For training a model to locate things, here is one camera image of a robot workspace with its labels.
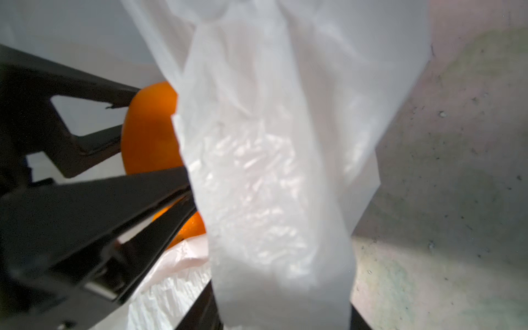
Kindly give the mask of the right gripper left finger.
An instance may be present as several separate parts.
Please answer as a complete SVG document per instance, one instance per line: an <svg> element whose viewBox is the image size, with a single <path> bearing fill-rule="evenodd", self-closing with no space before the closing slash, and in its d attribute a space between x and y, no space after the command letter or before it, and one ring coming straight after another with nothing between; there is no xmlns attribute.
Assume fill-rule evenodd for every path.
<svg viewBox="0 0 528 330"><path fill-rule="evenodd" d="M213 286L209 282L175 330L222 330Z"/></svg>

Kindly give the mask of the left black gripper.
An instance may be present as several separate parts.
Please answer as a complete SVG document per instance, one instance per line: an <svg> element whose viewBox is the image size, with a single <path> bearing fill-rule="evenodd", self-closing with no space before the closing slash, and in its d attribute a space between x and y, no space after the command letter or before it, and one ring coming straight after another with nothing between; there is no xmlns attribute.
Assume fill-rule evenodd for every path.
<svg viewBox="0 0 528 330"><path fill-rule="evenodd" d="M73 178L120 151L121 126L70 132L52 103L127 107L137 89L1 47L1 328L89 329L123 305L196 211L183 168L33 180L43 152Z"/></svg>

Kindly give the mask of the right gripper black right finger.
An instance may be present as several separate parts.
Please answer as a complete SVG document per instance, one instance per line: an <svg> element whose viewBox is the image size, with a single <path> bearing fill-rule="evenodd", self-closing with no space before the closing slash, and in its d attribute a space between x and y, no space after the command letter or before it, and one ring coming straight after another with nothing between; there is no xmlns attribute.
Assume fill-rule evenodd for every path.
<svg viewBox="0 0 528 330"><path fill-rule="evenodd" d="M351 304L350 330L372 330L368 323L363 319L359 311Z"/></svg>

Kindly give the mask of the white plastic bag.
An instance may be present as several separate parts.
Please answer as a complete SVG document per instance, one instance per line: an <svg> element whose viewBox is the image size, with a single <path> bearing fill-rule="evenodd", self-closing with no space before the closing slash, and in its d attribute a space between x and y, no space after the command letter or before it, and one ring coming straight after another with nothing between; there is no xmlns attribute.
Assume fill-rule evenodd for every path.
<svg viewBox="0 0 528 330"><path fill-rule="evenodd" d="M21 5L1 2L1 47L37 56ZM349 329L351 234L427 61L428 2L123 6L179 95L173 169L206 224L223 328Z"/></svg>

